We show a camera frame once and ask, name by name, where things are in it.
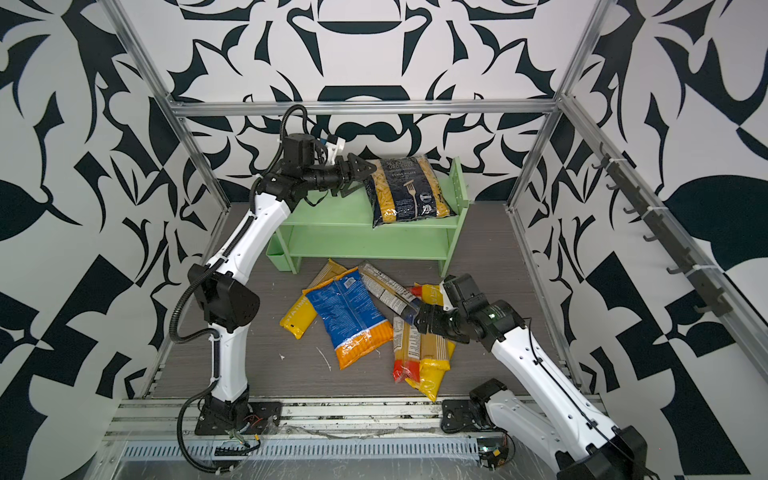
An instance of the wall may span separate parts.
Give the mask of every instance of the wall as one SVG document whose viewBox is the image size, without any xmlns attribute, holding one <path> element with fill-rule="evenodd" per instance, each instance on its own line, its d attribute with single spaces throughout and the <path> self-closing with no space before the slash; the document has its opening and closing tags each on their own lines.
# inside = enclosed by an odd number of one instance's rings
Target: wall
<svg viewBox="0 0 768 480">
<path fill-rule="evenodd" d="M 0 19 L 0 476 L 62 478 L 149 375 L 220 210 L 99 5 Z"/>
<path fill-rule="evenodd" d="M 574 90 L 763 317 L 767 6 L 620 0 Z M 662 478 L 762 478 L 768 385 L 597 161 L 563 119 L 517 205 L 584 381 Z"/>
<path fill-rule="evenodd" d="M 552 98 L 594 3 L 132 0 L 124 7 L 175 99 L 242 102 Z M 517 154 L 531 147 L 539 123 L 508 131 L 532 117 L 500 117 L 371 115 L 329 124 L 333 133 L 347 123 L 339 132 L 356 138 L 354 153 L 432 152 L 443 168 L 460 157 L 472 198 L 506 200 L 520 171 Z M 248 188 L 276 149 L 271 120 L 250 120 L 256 128 L 240 134 L 243 118 L 229 127 L 219 119 L 219 132 L 198 130 L 214 137 L 197 137 L 208 154 L 230 141 L 226 157 L 208 157 L 234 201 L 244 200 L 243 189 L 231 184 Z M 524 131 L 532 133 L 518 135 Z M 502 149 L 502 137 L 514 151 Z M 251 165 L 253 151 L 260 156 Z"/>
</svg>

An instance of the gray floor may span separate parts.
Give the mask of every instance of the gray floor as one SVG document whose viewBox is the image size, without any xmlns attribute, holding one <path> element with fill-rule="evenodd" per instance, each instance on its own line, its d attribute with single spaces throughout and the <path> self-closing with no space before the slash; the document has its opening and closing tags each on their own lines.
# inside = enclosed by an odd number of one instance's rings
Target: gray floor
<svg viewBox="0 0 768 480">
<path fill-rule="evenodd" d="M 229 237 L 246 209 L 244 204 L 232 207 L 221 242 Z M 347 267 L 360 261 L 335 260 Z M 325 259 L 305 258 L 298 275 L 276 271 L 264 255 L 256 262 L 247 284 L 261 297 L 261 310 L 248 334 L 246 374 L 250 394 L 271 397 L 418 395 L 407 384 L 392 381 L 394 355 L 391 343 L 339 371 L 333 345 L 320 318 L 301 340 L 296 340 L 278 325 L 301 295 L 301 289 L 312 281 L 325 262 Z M 372 263 L 403 286 L 414 282 L 439 282 L 435 261 L 372 260 Z M 502 204 L 470 206 L 450 273 L 470 273 L 489 301 L 506 300 L 523 317 L 532 317 L 534 335 L 556 361 L 557 353 Z M 391 319 L 393 312 L 381 303 L 378 305 Z M 180 331 L 188 334 L 203 326 L 203 314 L 194 306 L 183 320 Z M 513 392 L 525 393 L 517 379 L 479 343 L 458 345 L 440 394 L 466 395 L 491 377 L 504 382 Z M 174 345 L 153 397 L 189 397 L 204 389 L 209 379 L 208 341 L 199 339 Z"/>
</svg>

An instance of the black and white patterned wall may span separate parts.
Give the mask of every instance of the black and white patterned wall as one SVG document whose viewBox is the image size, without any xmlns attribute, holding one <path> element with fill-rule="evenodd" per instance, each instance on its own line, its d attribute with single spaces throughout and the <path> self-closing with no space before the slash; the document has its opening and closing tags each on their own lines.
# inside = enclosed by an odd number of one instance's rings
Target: black and white patterned wall
<svg viewBox="0 0 768 480">
<path fill-rule="evenodd" d="M 220 214 L 94 0 L 0 7 L 3 478 L 62 478 L 137 395 Z"/>
<path fill-rule="evenodd" d="M 620 0 L 575 88 L 763 318 L 765 2 Z M 762 478 L 768 385 L 563 119 L 517 205 L 556 322 L 661 478 Z"/>
<path fill-rule="evenodd" d="M 552 98 L 595 0 L 123 4 L 176 100 L 242 102 Z M 429 153 L 443 169 L 460 157 L 471 198 L 506 200 L 541 123 L 532 118 L 335 116 L 320 118 L 316 131 L 353 141 L 353 153 Z M 270 162 L 274 120 L 251 118 L 249 128 L 243 118 L 218 118 L 192 127 L 207 135 L 196 139 L 208 157 L 219 154 L 211 163 L 231 200 L 244 200 L 237 185 L 248 188 Z"/>
</svg>

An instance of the fork graphic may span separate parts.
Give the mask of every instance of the fork graphic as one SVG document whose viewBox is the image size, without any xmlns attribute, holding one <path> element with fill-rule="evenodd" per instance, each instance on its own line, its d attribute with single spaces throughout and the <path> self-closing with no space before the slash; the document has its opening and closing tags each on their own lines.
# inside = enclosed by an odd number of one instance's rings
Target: fork graphic
<svg viewBox="0 0 768 480">
<path fill-rule="evenodd" d="M 416 187 L 413 186 L 413 180 L 408 180 L 403 186 L 408 190 L 408 193 L 411 194 L 411 197 L 413 197 L 413 216 L 417 217 L 419 215 L 419 205 L 416 203 Z"/>
</svg>

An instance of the blue spaghetti package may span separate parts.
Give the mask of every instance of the blue spaghetti package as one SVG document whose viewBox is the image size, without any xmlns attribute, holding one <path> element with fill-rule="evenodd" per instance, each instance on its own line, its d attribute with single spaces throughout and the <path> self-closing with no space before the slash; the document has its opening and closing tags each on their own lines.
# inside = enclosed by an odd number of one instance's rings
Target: blue spaghetti package
<svg viewBox="0 0 768 480">
<path fill-rule="evenodd" d="M 392 339 L 392 325 L 376 309 L 357 268 L 304 295 L 323 318 L 341 370 Z"/>
</svg>

